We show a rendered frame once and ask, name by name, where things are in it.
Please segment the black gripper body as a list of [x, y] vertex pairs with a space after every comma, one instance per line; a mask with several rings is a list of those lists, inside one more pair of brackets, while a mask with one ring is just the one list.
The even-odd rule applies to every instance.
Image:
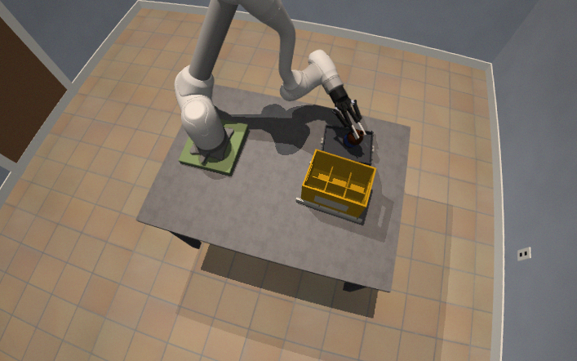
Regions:
[[335, 90], [330, 92], [330, 97], [333, 101], [333, 103], [335, 104], [335, 107], [337, 107], [338, 110], [340, 111], [344, 111], [341, 104], [344, 103], [344, 106], [346, 108], [346, 110], [349, 109], [349, 107], [346, 105], [346, 101], [349, 102], [349, 104], [351, 105], [351, 99], [348, 98], [348, 94], [347, 92], [344, 90], [344, 87], [337, 87]]

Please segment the yellow-brown crate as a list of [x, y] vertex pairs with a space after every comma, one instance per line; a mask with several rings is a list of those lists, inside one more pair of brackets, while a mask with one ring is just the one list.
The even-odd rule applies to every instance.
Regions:
[[375, 171], [375, 167], [315, 149], [301, 199], [358, 218], [366, 208]]

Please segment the orange and blue bottle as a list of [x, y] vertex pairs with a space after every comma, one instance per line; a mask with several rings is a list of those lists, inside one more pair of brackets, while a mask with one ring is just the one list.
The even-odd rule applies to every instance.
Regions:
[[356, 129], [357, 134], [359, 135], [359, 137], [357, 140], [355, 139], [354, 135], [352, 132], [349, 132], [348, 134], [346, 134], [343, 138], [343, 143], [347, 148], [353, 148], [356, 145], [360, 144], [363, 140], [363, 135], [364, 135], [364, 131], [362, 130], [358, 130]]

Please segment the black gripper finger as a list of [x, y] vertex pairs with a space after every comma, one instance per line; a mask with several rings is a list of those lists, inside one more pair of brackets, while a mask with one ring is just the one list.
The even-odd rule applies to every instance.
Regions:
[[337, 109], [337, 107], [335, 107], [332, 111], [333, 114], [335, 114], [337, 116], [337, 118], [341, 121], [341, 123], [344, 125], [344, 127], [349, 127], [351, 132], [353, 133], [355, 139], [359, 138], [359, 135], [357, 134], [357, 131], [355, 130], [354, 126], [351, 123], [351, 120], [348, 116], [347, 110], [344, 106], [344, 103], [341, 104], [342, 108], [343, 108], [343, 112], [341, 111], [341, 113], [343, 114], [343, 116], [341, 115], [341, 113], [339, 112], [339, 110]]
[[[361, 125], [361, 123], [360, 123], [360, 121], [361, 121], [361, 119], [362, 119], [362, 116], [361, 116], [361, 113], [360, 113], [359, 108], [358, 108], [358, 106], [357, 106], [357, 100], [351, 100], [351, 103], [352, 103], [352, 105], [353, 105], [353, 108], [352, 108], [352, 106], [349, 104], [348, 101], [346, 101], [345, 103], [346, 103], [346, 105], [349, 107], [349, 109], [348, 109], [347, 111], [348, 111], [348, 112], [350, 113], [350, 115], [352, 116], [354, 122], [355, 122], [356, 125], [357, 125], [358, 130], [359, 130], [359, 131], [360, 131], [360, 130], [364, 131], [364, 129], [362, 128], [362, 125]], [[354, 109], [355, 113], [354, 113], [353, 109]], [[365, 135], [365, 134], [366, 134], [366, 133], [365, 133], [365, 131], [364, 131], [364, 135]]]

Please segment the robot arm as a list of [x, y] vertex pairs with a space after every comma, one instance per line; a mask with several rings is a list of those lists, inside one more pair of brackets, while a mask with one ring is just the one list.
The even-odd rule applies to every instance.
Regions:
[[335, 64], [323, 50], [308, 56], [306, 69], [291, 70], [295, 27], [281, 0], [211, 0], [191, 64], [178, 73], [174, 84], [181, 122], [194, 142], [189, 152], [200, 154], [199, 161], [203, 163], [208, 157], [222, 161], [234, 133], [231, 127], [222, 126], [213, 105], [212, 70], [239, 4], [280, 36], [279, 73], [283, 80], [280, 95], [284, 100], [298, 100], [320, 85], [327, 95], [344, 86]]

